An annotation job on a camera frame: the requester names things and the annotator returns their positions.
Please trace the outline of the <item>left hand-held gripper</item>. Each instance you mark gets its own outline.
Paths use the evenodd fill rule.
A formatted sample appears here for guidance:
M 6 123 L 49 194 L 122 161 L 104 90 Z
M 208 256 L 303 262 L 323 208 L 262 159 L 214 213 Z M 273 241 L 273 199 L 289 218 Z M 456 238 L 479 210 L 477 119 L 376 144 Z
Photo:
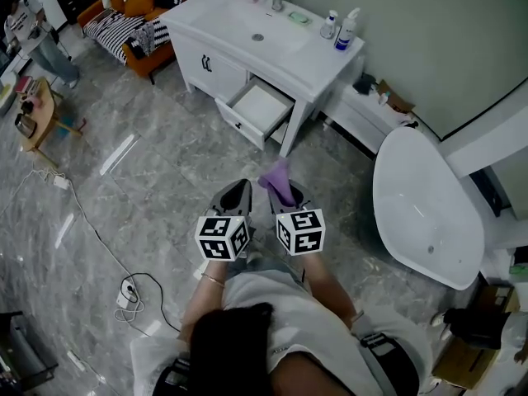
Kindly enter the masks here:
M 250 215 L 252 211 L 251 182 L 248 179 L 231 182 L 214 195 L 210 209 L 218 214 L 238 216 L 201 216 L 194 235 L 200 254 L 208 261 L 234 262 L 250 241 L 251 220 L 243 215 Z

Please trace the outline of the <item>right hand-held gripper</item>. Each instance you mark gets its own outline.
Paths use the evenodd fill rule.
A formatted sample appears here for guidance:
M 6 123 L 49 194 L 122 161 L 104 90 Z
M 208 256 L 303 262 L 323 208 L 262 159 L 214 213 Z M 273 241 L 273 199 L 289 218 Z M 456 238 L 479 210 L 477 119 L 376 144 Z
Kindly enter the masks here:
M 271 212 L 276 214 L 276 237 L 292 257 L 323 250 L 326 224 L 321 209 L 313 209 L 314 198 L 307 188 L 290 181 L 291 194 L 297 210 L 289 211 L 281 195 L 272 186 L 268 190 Z

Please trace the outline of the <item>purple cloth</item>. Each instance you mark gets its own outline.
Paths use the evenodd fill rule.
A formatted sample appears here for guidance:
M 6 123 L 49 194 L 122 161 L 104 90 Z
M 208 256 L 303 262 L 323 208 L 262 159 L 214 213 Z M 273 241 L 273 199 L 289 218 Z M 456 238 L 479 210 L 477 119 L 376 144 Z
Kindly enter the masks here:
M 286 158 L 279 158 L 269 172 L 258 178 L 257 183 L 268 191 L 274 191 L 282 205 L 295 206 L 295 198 L 290 187 L 290 169 Z

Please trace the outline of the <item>person's right forearm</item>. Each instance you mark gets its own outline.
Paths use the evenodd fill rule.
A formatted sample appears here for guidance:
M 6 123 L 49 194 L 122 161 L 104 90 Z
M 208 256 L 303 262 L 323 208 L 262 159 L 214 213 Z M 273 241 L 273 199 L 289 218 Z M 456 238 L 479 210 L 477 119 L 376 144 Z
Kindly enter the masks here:
M 349 294 L 331 273 L 319 252 L 302 255 L 304 278 L 309 284 L 312 296 L 324 307 L 337 315 L 351 329 L 357 315 Z

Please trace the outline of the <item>person's left forearm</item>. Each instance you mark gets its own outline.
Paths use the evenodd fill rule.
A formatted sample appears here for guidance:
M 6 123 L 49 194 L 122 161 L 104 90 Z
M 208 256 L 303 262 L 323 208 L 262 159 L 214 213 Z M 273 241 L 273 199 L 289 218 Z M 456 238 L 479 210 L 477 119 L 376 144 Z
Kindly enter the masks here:
M 227 270 L 227 262 L 208 262 L 183 315 L 180 340 L 189 342 L 196 323 L 207 313 L 222 308 Z

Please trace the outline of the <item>person's jeans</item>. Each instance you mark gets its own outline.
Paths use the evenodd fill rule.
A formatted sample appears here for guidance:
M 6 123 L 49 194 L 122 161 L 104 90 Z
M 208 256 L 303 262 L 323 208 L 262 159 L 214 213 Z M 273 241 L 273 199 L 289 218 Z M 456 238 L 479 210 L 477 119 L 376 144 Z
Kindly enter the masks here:
M 262 271 L 279 271 L 291 276 L 292 280 L 303 286 L 299 275 L 280 258 L 264 256 L 260 252 L 252 252 L 247 257 L 239 257 L 228 263 L 226 280 L 230 280 L 242 273 L 258 273 Z

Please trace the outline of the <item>low white cabinet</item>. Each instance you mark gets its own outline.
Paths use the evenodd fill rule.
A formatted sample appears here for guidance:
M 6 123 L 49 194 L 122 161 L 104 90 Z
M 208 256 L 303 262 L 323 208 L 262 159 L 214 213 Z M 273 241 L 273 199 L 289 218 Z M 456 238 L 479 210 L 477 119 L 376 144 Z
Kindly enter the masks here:
M 410 114 L 402 114 L 389 106 L 380 105 L 380 95 L 372 91 L 359 94 L 351 84 L 337 82 L 323 108 L 328 124 L 341 126 L 372 153 L 378 153 L 385 137 L 405 125 L 418 125 Z

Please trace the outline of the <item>person's white shirt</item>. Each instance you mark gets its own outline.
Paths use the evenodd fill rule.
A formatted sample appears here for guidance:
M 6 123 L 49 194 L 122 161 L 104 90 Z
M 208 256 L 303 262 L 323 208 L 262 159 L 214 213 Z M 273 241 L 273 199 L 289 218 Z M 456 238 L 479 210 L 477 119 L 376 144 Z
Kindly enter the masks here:
M 226 281 L 225 308 L 246 308 L 264 302 L 274 308 L 266 353 L 268 370 L 274 370 L 290 353 L 302 351 L 318 360 L 357 396 L 388 396 L 378 380 L 380 369 L 372 366 L 372 357 L 360 344 L 363 335 L 372 332 L 383 333 L 402 345 L 421 381 L 429 375 L 432 354 L 425 333 L 394 311 L 368 308 L 359 319 L 359 331 L 353 332 L 289 273 L 244 272 Z

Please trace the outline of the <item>white bathtub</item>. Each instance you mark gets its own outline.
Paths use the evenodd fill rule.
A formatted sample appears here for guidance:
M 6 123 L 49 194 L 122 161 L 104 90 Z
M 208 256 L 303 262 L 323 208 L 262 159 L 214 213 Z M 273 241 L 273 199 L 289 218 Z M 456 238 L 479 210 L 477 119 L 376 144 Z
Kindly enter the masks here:
M 455 290 L 474 282 L 484 253 L 481 217 L 422 132 L 400 127 L 387 135 L 372 197 L 381 241 L 396 261 Z

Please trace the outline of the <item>white power strip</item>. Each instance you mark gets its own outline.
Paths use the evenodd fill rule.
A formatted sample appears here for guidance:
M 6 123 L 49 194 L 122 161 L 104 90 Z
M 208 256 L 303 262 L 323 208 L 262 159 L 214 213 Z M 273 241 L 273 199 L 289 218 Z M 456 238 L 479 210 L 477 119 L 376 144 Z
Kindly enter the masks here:
M 116 303 L 121 309 L 128 309 L 139 302 L 134 283 L 131 279 L 124 279 L 120 285 Z
M 71 360 L 71 362 L 82 372 L 85 372 L 87 370 L 86 363 L 77 356 L 73 351 L 68 350 L 67 351 L 67 357 Z

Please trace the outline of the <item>black pouch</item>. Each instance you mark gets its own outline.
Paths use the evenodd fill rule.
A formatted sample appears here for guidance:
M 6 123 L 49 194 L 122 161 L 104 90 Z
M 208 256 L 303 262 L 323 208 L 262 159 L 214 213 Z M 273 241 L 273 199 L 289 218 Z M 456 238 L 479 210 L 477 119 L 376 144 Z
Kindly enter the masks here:
M 362 73 L 352 86 L 359 94 L 369 95 L 373 87 L 376 86 L 376 80 L 374 76 L 368 73 Z

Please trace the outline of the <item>small open cardboard box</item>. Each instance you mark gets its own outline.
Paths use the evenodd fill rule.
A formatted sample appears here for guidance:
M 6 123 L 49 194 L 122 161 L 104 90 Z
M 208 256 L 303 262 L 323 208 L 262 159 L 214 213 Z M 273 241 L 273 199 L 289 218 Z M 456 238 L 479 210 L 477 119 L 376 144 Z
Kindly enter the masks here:
M 380 95 L 389 93 L 387 104 L 394 110 L 402 114 L 408 114 L 413 111 L 414 105 L 402 99 L 402 97 L 394 91 L 385 80 L 381 80 L 378 84 L 378 93 Z

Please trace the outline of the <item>orange sofa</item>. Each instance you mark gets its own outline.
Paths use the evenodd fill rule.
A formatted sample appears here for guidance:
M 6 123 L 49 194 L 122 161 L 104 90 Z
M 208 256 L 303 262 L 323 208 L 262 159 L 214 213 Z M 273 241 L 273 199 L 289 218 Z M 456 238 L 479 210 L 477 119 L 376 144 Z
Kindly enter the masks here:
M 103 12 L 105 9 L 112 8 L 118 12 L 125 14 L 125 0 L 98 0 L 93 3 L 88 9 L 78 15 L 78 24 L 82 28 L 96 15 Z M 145 20 L 153 20 L 168 12 L 171 9 L 162 9 L 154 7 L 153 11 L 147 15 L 139 16 L 144 17 Z M 172 47 L 171 42 L 167 42 L 158 49 L 156 49 L 150 56 L 143 59 L 136 59 L 129 48 L 124 45 L 123 50 L 127 56 L 125 66 L 134 70 L 140 77 L 149 78 L 153 77 L 153 71 L 161 67 L 167 61 L 175 58 L 175 50 Z

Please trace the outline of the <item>large white blue-label bottle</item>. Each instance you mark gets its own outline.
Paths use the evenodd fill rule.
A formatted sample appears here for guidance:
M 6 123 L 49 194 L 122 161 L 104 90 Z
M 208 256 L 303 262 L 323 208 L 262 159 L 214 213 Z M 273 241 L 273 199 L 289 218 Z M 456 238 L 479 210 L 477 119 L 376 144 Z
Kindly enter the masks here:
M 337 37 L 334 42 L 334 49 L 338 51 L 345 51 L 349 47 L 350 43 L 355 38 L 355 29 L 357 23 L 357 17 L 361 13 L 361 9 L 356 7 L 343 19 L 341 28 L 337 33 Z

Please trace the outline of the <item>clear spray bottle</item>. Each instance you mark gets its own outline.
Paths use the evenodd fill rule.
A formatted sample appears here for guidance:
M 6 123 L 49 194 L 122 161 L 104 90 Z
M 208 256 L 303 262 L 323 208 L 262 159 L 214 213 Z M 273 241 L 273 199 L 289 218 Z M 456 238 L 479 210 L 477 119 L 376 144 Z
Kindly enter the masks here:
M 330 40 L 333 38 L 335 29 L 336 29 L 336 20 L 337 20 L 338 14 L 335 10 L 330 10 L 328 13 L 328 16 L 326 17 L 321 29 L 320 29 L 320 35 L 326 39 Z

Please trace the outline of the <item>teal plastic object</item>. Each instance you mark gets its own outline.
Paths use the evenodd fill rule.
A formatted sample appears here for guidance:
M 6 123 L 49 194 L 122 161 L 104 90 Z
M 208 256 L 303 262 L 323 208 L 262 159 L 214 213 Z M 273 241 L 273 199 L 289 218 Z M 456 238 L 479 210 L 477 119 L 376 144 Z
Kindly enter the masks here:
M 59 128 L 61 135 L 78 134 L 78 131 L 73 128 L 73 119 L 71 117 L 58 117 L 54 119 L 54 122 Z

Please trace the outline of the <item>white vanity cabinet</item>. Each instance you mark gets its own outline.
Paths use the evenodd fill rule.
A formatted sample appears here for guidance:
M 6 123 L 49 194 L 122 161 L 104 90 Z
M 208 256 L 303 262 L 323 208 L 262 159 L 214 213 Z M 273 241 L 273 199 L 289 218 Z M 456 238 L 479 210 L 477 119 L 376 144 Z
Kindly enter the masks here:
M 288 18 L 292 11 L 312 22 L 295 24 Z M 227 102 L 258 77 L 295 102 L 277 129 L 284 134 L 282 157 L 289 155 L 301 125 L 318 113 L 338 76 L 364 45 L 356 38 L 347 50 L 334 49 L 332 40 L 320 35 L 322 17 L 288 2 L 275 12 L 271 0 L 189 0 L 160 20 L 169 31 L 189 92 L 200 89 Z M 254 34 L 264 40 L 252 40 Z M 203 69 L 203 54 L 210 57 L 212 72 Z

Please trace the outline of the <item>wooden side table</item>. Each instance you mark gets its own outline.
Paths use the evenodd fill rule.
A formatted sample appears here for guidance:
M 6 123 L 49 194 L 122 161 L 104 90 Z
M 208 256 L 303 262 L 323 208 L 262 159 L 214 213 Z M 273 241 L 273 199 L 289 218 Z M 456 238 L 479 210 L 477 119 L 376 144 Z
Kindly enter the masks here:
M 40 146 L 52 129 L 57 127 L 54 122 L 54 119 L 59 117 L 56 99 L 63 100 L 64 97 L 53 90 L 44 77 L 38 78 L 36 83 L 38 84 L 38 89 L 35 97 L 40 101 L 40 105 L 34 106 L 29 116 L 37 123 L 37 129 L 30 139 L 24 136 L 21 137 L 21 148 L 26 153 L 36 154 L 53 169 L 58 169 L 59 165 L 42 152 Z M 77 136 L 83 135 L 81 129 L 77 129 L 77 131 Z

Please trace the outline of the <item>black white striped blanket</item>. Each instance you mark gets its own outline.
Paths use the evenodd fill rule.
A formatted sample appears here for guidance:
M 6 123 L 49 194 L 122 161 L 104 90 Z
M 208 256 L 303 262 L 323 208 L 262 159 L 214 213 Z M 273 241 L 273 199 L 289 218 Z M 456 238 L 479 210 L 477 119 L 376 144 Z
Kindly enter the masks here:
M 145 20 L 143 16 L 126 17 L 112 8 L 93 17 L 82 31 L 122 64 L 127 61 L 124 45 L 136 59 L 143 59 L 170 41 L 167 27 L 158 18 Z

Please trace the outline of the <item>dark metal kettle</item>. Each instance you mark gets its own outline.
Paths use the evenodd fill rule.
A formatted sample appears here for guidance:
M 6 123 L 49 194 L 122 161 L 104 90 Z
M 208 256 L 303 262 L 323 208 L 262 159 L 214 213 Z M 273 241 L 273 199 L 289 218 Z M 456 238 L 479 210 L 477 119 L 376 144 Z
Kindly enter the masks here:
M 27 139 L 30 139 L 36 132 L 37 123 L 29 116 L 24 113 L 18 113 L 16 115 L 14 125 L 17 130 Z

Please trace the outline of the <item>black bag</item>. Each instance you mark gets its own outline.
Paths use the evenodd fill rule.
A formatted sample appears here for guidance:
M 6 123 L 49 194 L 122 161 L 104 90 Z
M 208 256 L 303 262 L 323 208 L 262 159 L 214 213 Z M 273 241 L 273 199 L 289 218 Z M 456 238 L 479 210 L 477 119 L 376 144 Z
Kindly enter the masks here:
M 502 330 L 510 315 L 472 309 L 448 309 L 443 322 L 454 337 L 471 347 L 499 350 L 502 346 Z

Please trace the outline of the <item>black metal stand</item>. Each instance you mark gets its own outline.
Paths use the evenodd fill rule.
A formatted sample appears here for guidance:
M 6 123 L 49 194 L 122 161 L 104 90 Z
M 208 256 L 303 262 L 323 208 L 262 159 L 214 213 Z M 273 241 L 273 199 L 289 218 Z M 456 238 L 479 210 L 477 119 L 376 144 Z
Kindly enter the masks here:
M 22 311 L 0 313 L 0 396 L 26 396 L 59 366 Z

